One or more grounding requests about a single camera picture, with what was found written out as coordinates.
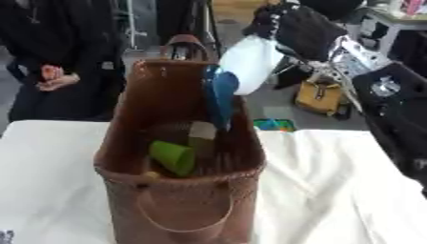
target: basket handle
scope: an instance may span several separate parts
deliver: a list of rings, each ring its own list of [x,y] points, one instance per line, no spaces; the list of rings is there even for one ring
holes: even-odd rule
[[[149,222],[155,228],[163,232],[175,243],[177,244],[206,243],[209,240],[219,237],[234,208],[234,202],[231,195],[230,187],[228,185],[227,187],[218,187],[217,190],[222,192],[221,196],[224,196],[224,198],[227,198],[226,199],[228,204],[227,212],[221,217],[219,217],[218,220],[214,222],[212,225],[204,226],[204,227],[200,227],[192,230],[181,231],[181,230],[169,229],[164,225],[162,225],[161,223],[154,220],[151,217],[150,213],[161,213],[162,210],[158,210],[158,207],[155,206],[148,188],[143,190],[142,194],[140,194],[140,196],[138,197],[137,207],[139,211],[142,213],[142,215],[146,219],[148,219]]]
[[[165,45],[160,48],[160,55],[163,57],[166,57],[166,53],[168,52],[168,48],[175,44],[193,44],[195,45],[201,52],[203,61],[210,61],[212,60],[211,55],[209,54],[206,47],[200,42],[197,37],[191,35],[191,34],[178,34]]]

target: green plastic cup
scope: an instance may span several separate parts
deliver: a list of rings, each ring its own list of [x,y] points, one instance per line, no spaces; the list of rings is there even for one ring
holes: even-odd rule
[[[194,150],[163,141],[150,145],[150,157],[180,177],[188,176],[194,169]]]

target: wrinkled fabric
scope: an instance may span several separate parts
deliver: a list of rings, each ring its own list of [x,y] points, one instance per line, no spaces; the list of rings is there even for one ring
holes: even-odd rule
[[[0,230],[13,244],[113,244],[92,158],[106,123],[23,121],[0,139]],[[259,132],[252,244],[426,243],[427,203],[368,132]]]

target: woven basket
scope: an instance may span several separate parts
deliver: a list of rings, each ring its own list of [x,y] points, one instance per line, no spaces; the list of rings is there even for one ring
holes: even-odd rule
[[[95,157],[118,244],[250,241],[264,154],[240,98],[231,130],[217,136],[215,157],[197,160],[191,176],[167,174],[147,156],[158,137],[182,142],[188,128],[183,121],[208,121],[201,84],[209,64],[157,59],[134,65]],[[152,171],[160,176],[146,176]]]

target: table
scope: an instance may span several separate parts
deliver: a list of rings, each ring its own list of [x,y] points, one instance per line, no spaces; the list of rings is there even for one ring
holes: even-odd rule
[[[427,19],[399,18],[381,9],[368,9],[366,16],[389,28],[387,34],[381,40],[379,50],[386,56],[389,55],[401,31],[427,31]]]
[[[9,126],[0,139],[0,231],[14,231],[12,244],[114,243],[105,187],[92,167],[108,126]],[[368,132],[258,136],[268,167],[251,244],[427,243],[420,185],[400,174]]]

